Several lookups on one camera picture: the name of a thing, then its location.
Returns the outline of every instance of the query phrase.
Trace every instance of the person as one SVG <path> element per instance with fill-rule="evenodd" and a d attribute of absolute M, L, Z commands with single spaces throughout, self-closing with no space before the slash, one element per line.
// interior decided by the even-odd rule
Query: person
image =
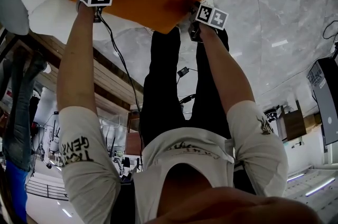
<path fill-rule="evenodd" d="M 26 177 L 31 170 L 32 148 L 30 132 L 29 105 L 35 78 L 46 68 L 46 61 L 39 52 L 33 54 L 31 63 L 23 74 L 28 52 L 23 47 L 14 51 L 12 69 L 12 109 L 3 137 L 3 152 L 6 159 L 6 171 L 1 172 L 2 196 L 12 202 L 15 216 L 27 223 L 31 218 L 26 214 L 27 193 Z"/>
<path fill-rule="evenodd" d="M 283 144 L 229 54 L 226 32 L 204 24 L 188 121 L 176 88 L 180 32 L 153 34 L 140 115 L 144 171 L 133 174 L 135 195 L 121 204 L 124 185 L 108 156 L 95 104 L 94 12 L 79 5 L 57 83 L 62 175 L 85 223 L 114 223 L 134 209 L 135 223 L 320 223 L 306 205 L 280 198 L 288 170 Z M 233 187 L 234 160 L 244 163 L 258 195 Z M 114 212 L 118 206 L 129 212 Z"/>

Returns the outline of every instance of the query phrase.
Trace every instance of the black pants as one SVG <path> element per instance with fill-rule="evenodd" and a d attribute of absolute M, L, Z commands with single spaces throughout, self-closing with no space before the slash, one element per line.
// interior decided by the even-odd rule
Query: black pants
<path fill-rule="evenodd" d="M 229 50 L 226 31 L 219 32 Z M 140 131 L 144 146 L 168 130 L 180 127 L 206 129 L 231 138 L 226 115 L 212 78 L 203 43 L 198 43 L 196 60 L 198 84 L 190 120 L 185 120 L 177 97 L 176 72 L 181 40 L 178 28 L 168 34 L 154 32 L 149 74 L 144 82 Z"/>

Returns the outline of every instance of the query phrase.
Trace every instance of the black railing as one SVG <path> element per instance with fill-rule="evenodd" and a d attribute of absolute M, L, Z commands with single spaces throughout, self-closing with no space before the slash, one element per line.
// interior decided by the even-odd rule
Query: black railing
<path fill-rule="evenodd" d="M 32 181 L 31 179 L 29 179 L 28 183 L 26 184 L 26 192 L 48 199 L 61 201 L 69 200 L 64 188 Z"/>

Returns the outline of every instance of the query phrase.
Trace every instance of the white t-shirt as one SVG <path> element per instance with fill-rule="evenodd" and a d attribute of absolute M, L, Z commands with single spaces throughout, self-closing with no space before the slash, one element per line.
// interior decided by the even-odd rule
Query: white t-shirt
<path fill-rule="evenodd" d="M 65 164 L 62 174 L 69 200 L 85 223 L 110 223 L 121 181 L 108 156 L 99 119 L 82 107 L 61 110 L 59 119 Z M 245 162 L 261 193 L 282 195 L 287 157 L 265 115 L 254 102 L 243 101 L 230 108 L 227 120 L 230 140 L 204 129 L 178 128 L 162 133 L 146 146 L 144 172 L 133 175 L 137 221 L 156 217 L 166 175 L 179 163 L 195 168 L 212 187 L 233 186 L 235 158 Z"/>

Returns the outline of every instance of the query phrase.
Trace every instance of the hair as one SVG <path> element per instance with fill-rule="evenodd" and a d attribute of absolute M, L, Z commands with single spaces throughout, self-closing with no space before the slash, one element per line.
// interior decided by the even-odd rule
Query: hair
<path fill-rule="evenodd" d="M 4 202 L 5 209 L 7 210 L 8 216 L 10 217 L 11 221 L 14 224 L 24 224 L 24 221 L 22 221 L 21 218 L 19 218 L 14 211 L 10 188 L 8 187 L 5 171 L 1 165 L 0 165 L 0 195 Z"/>

